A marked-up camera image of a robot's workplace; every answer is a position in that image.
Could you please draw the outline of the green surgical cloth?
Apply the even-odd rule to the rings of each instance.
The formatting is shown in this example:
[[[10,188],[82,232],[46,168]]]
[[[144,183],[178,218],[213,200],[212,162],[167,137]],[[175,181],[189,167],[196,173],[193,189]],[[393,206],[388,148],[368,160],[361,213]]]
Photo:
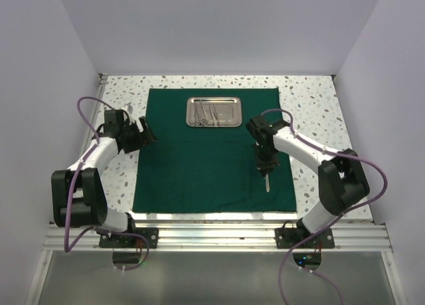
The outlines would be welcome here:
[[[159,89],[149,91],[146,119],[157,142],[140,150],[135,213],[294,212],[290,159],[270,175],[270,192],[256,169],[254,138],[245,126],[192,128],[186,124],[191,97],[241,99],[243,122],[266,113],[280,119],[280,93],[263,89]]]

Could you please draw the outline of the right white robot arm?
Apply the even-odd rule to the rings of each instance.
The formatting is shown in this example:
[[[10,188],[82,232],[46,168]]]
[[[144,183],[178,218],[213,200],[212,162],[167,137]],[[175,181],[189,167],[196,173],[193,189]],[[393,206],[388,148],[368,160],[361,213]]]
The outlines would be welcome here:
[[[319,240],[319,231],[370,193],[369,184],[357,153],[341,152],[298,134],[285,120],[269,123],[259,115],[246,124],[253,145],[256,168],[270,190],[269,175],[280,165],[279,153],[302,162],[318,178],[319,203],[299,219],[296,226],[283,226],[278,234],[289,246],[310,247]]]

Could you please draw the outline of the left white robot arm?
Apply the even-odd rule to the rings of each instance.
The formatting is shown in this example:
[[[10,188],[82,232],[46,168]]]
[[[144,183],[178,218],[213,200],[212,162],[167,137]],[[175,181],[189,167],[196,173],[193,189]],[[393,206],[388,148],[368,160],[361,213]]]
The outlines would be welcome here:
[[[106,110],[90,147],[67,169],[51,176],[54,222],[62,228],[94,227],[115,232],[123,247],[136,243],[138,231],[128,213],[108,207],[101,176],[120,153],[132,153],[157,141],[147,119],[127,110]]]

